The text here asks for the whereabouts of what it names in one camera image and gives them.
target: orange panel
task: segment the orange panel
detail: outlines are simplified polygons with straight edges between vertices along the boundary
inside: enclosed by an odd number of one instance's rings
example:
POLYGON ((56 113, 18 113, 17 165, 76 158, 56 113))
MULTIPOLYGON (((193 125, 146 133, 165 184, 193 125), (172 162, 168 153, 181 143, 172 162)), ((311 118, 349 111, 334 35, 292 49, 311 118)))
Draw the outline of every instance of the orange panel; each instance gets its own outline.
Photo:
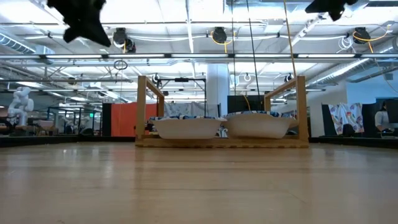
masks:
MULTIPOLYGON (((135 137, 137 103, 112 105, 112 137, 135 137)), ((156 116, 156 104, 146 105, 146 118, 156 116)))

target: pillar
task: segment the pillar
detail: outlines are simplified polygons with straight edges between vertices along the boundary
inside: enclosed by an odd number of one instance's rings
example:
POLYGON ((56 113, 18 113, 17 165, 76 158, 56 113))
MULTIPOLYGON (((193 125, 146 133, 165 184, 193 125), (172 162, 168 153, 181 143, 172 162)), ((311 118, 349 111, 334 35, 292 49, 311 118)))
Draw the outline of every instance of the pillar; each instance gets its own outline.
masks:
POLYGON ((221 104, 221 116, 228 114, 229 70, 227 64, 207 65, 207 103, 221 104))

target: white robot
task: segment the white robot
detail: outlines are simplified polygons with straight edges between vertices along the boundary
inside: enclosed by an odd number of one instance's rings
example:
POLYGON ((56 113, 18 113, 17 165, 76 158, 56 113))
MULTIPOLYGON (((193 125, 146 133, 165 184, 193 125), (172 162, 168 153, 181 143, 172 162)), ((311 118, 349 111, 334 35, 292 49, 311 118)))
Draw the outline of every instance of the white robot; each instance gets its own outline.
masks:
POLYGON ((27 112, 31 112, 34 109, 34 102, 29 99, 30 88, 29 87, 19 87, 17 91, 14 92, 14 99, 8 107, 8 116, 15 118, 19 115, 19 126, 26 126, 27 123, 27 112))

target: black curtain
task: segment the black curtain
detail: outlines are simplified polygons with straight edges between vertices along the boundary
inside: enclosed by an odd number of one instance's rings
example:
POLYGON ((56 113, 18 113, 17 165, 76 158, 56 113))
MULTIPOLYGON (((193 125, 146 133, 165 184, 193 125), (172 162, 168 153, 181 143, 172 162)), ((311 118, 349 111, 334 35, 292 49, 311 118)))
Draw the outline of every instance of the black curtain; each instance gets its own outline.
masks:
POLYGON ((102 135, 112 136, 112 104, 102 104, 102 135))

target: wall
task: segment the wall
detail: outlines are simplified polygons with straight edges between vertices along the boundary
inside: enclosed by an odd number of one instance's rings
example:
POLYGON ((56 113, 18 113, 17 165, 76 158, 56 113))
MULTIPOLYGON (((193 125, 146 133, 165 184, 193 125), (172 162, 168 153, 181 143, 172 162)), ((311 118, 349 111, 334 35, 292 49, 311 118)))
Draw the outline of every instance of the wall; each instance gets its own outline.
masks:
MULTIPOLYGON (((398 72, 394 73, 394 79, 389 83, 398 91, 398 72)), ((398 93, 388 85, 382 75, 360 83, 347 83, 348 103, 372 104, 376 102, 376 98, 393 97, 398 97, 398 93)))
MULTIPOLYGON (((310 92, 307 94, 307 106, 310 108, 311 132, 312 137, 325 135, 323 129, 322 104, 336 105, 347 103, 346 83, 339 82, 337 86, 328 86, 323 92, 310 92)), ((289 100, 287 105, 272 107, 278 112, 288 112, 296 110, 296 101, 289 100)))

